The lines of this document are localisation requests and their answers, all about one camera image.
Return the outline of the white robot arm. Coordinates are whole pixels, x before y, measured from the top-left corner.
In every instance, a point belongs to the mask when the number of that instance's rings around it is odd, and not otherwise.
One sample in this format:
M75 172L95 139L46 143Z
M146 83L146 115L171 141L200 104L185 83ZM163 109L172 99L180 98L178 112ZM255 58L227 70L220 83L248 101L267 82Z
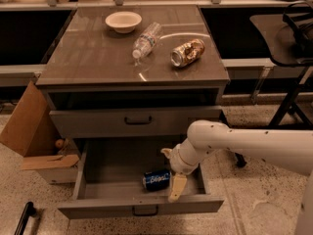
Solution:
M234 129L221 122L197 120L187 130L187 138L161 152L174 172L168 200L177 201L190 175L208 156L228 150L263 159L284 169L306 175L307 185L295 227L295 235L313 235L313 131L275 129Z

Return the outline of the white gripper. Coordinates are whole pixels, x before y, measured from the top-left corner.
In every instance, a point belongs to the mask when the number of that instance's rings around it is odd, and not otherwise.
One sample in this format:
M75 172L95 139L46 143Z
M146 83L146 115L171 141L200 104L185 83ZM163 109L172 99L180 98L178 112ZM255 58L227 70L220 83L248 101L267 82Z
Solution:
M187 184L187 176L198 167L198 156L192 146L184 144L176 145L172 150L162 148L160 150L170 162L171 169L176 173L171 178L168 202L176 202L183 193Z

